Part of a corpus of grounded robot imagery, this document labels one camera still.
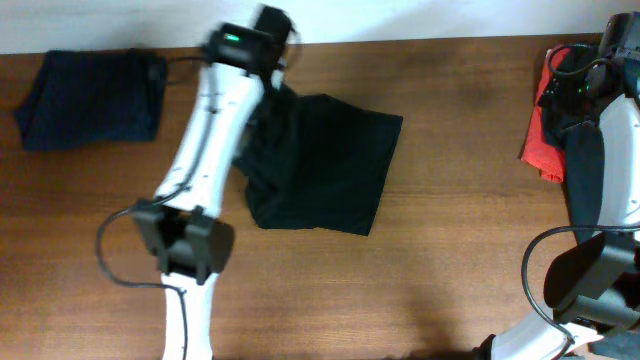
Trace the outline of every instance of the table surface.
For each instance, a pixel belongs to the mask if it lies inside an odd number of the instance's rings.
[[[531,311],[525,247],[567,224],[561,187],[519,153],[545,50],[594,36],[464,38],[305,46],[286,82],[402,115],[368,237],[323,229],[261,230],[246,179],[230,173],[222,219],[236,243],[214,295],[216,358],[363,359],[469,349]],[[193,49],[161,50],[167,56]],[[154,142],[26,153],[10,110],[42,55],[0,56],[0,357],[158,359],[164,294],[113,286],[94,235],[110,212],[152,195],[176,153],[196,80],[167,90]],[[540,246],[550,261],[573,244]],[[107,234],[117,273],[156,281],[130,220]]]

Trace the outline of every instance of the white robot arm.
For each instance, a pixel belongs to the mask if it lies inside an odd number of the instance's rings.
[[[617,69],[617,76],[624,76],[620,69],[627,66],[627,61],[640,60],[637,45],[640,13],[620,14],[609,22],[599,53],[615,49],[613,55],[609,54],[609,64]],[[587,81],[605,84],[597,76],[598,72],[603,74],[603,68],[594,67],[596,76],[588,76]],[[614,235],[596,231],[590,244],[568,251],[552,264],[545,282],[545,300],[553,309],[546,305],[540,308],[560,322],[575,343],[567,343],[565,333],[532,312],[511,330],[487,339],[482,360],[557,359],[605,335],[640,326],[640,284],[637,275],[633,280],[628,273],[640,269],[640,77],[625,78],[629,80],[635,84],[626,86],[625,93],[611,101],[599,116],[604,173],[598,225],[635,227],[635,232]]]
[[[213,33],[186,133],[155,194],[168,200],[133,214],[168,287],[163,360],[213,357],[213,290],[233,243],[233,229],[218,221],[224,184],[247,122],[280,88],[291,31],[282,11],[263,7],[253,28],[224,24]]]

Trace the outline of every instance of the white wall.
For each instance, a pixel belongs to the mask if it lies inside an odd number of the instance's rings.
[[[264,2],[305,42],[600,32],[640,0],[1,0],[0,53],[195,46]]]

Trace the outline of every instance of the cable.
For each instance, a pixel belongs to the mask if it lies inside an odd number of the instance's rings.
[[[553,73],[553,75],[557,76],[557,77],[563,77],[563,78],[570,78],[570,77],[578,77],[580,75],[582,75],[583,73],[591,70],[594,66],[596,65],[606,65],[609,66],[610,68],[613,68],[613,63],[611,62],[611,60],[609,59],[605,59],[605,58],[600,58],[600,59],[595,59],[592,62],[590,62],[589,64],[587,64],[585,67],[575,70],[575,71],[571,71],[571,72],[564,72],[564,71],[559,71],[557,69],[555,69],[553,67],[553,65],[551,64],[551,61],[553,60],[553,57],[560,52],[561,50],[564,49],[593,49],[594,46],[593,45],[587,45],[587,44],[568,44],[568,45],[562,45],[559,46],[557,48],[555,48],[551,54],[549,54],[549,58],[547,59],[547,67],[549,68],[549,71],[551,71],[551,73]]]
[[[561,359],[571,348],[573,344],[575,344],[575,339],[569,330],[565,329],[560,323],[553,320],[549,315],[545,314],[545,312],[540,308],[536,300],[533,298],[531,294],[531,289],[529,288],[529,279],[527,276],[527,269],[529,267],[529,258],[531,257],[531,253],[533,253],[533,249],[544,239],[560,234],[563,232],[569,231],[607,231],[607,232],[635,232],[640,231],[640,225],[630,225],[630,226],[603,226],[603,225],[576,225],[576,226],[560,226],[553,229],[549,229],[542,234],[536,236],[533,241],[527,246],[527,250],[524,252],[524,257],[522,258],[522,268],[520,275],[522,276],[522,287],[524,289],[524,294],[529,300],[531,307],[533,310],[544,320],[547,324],[551,325],[553,328],[562,332],[567,341],[565,342],[562,350],[558,355],[556,355],[553,360]]]
[[[187,306],[184,299],[184,295],[186,291],[179,287],[162,284],[162,283],[133,282],[133,281],[127,281],[127,280],[122,280],[118,278],[111,271],[111,269],[109,269],[109,266],[104,260],[104,255],[102,252],[102,238],[104,237],[104,233],[107,227],[114,221],[118,220],[119,218],[129,215],[132,212],[139,210],[140,208],[155,207],[155,206],[165,204],[168,201],[171,201],[172,199],[174,199],[183,191],[187,190],[189,182],[193,178],[193,175],[195,174],[196,170],[198,169],[198,165],[200,164],[200,160],[202,159],[202,155],[204,154],[204,150],[207,145],[207,140],[209,139],[209,135],[213,127],[213,115],[216,113],[216,110],[213,108],[213,104],[216,96],[215,89],[214,89],[215,79],[214,79],[212,70],[208,69],[207,73],[209,75],[209,106],[210,108],[209,108],[209,111],[207,111],[207,119],[205,121],[204,130],[202,132],[202,137],[200,138],[200,142],[198,144],[195,157],[184,179],[182,180],[181,183],[178,184],[178,187],[169,195],[156,199],[149,204],[145,204],[145,205],[134,204],[123,210],[117,211],[109,215],[104,220],[104,222],[102,222],[102,224],[100,224],[100,226],[98,227],[98,230],[96,232],[96,242],[95,242],[95,251],[96,251],[96,258],[98,260],[98,266],[100,267],[100,270],[102,271],[102,273],[114,284],[127,287],[127,288],[134,288],[134,289],[164,289],[164,290],[172,290],[176,292],[176,294],[180,298],[180,309],[182,311],[182,324],[184,327],[184,346],[183,346],[183,352],[182,352],[182,360],[186,360],[187,358],[187,346],[189,343],[189,334],[188,334],[189,330],[188,330],[188,324],[187,324]]]

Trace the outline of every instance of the black cloth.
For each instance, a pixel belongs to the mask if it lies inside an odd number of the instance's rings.
[[[368,235],[402,117],[287,88],[276,97],[235,162],[256,223]]]
[[[604,139],[590,124],[575,127],[566,136],[567,196],[573,225],[597,224],[602,207],[604,182]],[[579,243],[592,232],[576,231]]]
[[[150,141],[158,129],[166,62],[150,52],[50,51],[14,112],[22,145],[51,151],[94,141]]]

